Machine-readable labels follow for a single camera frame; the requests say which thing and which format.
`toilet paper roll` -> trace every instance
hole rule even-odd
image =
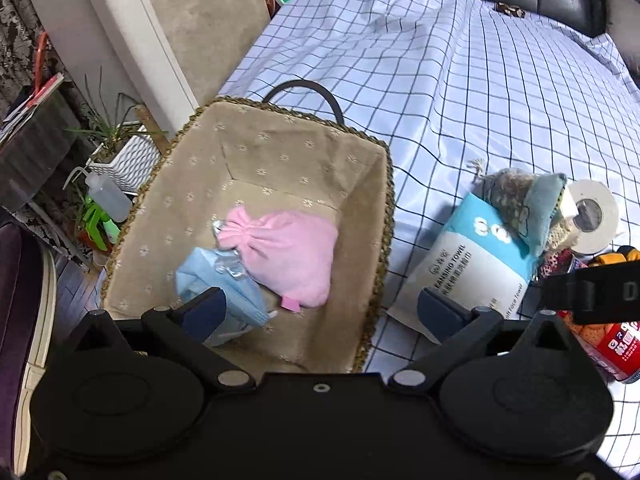
[[[569,191],[578,208],[574,218],[580,238],[571,248],[579,254],[602,251],[616,236],[620,212],[607,186],[594,180],[577,180],[569,184]]]

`spray bottle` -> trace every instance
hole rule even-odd
[[[98,175],[93,172],[87,173],[84,168],[78,166],[69,174],[62,189],[65,189],[77,172],[84,173],[86,177],[85,182],[89,186],[88,195],[95,200],[114,222],[124,222],[131,210],[131,200],[115,185],[108,175]]]

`purple chair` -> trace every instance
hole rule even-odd
[[[27,465],[29,403],[44,373],[56,303],[49,250],[14,223],[0,227],[0,460]]]

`white door frame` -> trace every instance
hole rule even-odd
[[[91,0],[129,78],[170,136],[198,107],[150,0]]]

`woven basket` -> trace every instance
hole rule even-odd
[[[130,319],[177,306],[175,269],[193,248],[215,246],[212,221],[239,203],[254,217],[300,210],[338,226],[328,303],[293,313],[263,289],[278,310],[270,325],[214,350],[256,377],[359,371],[382,298],[394,190],[386,145],[345,127],[336,111],[342,125],[241,98],[197,110],[140,190],[108,265],[103,307]]]

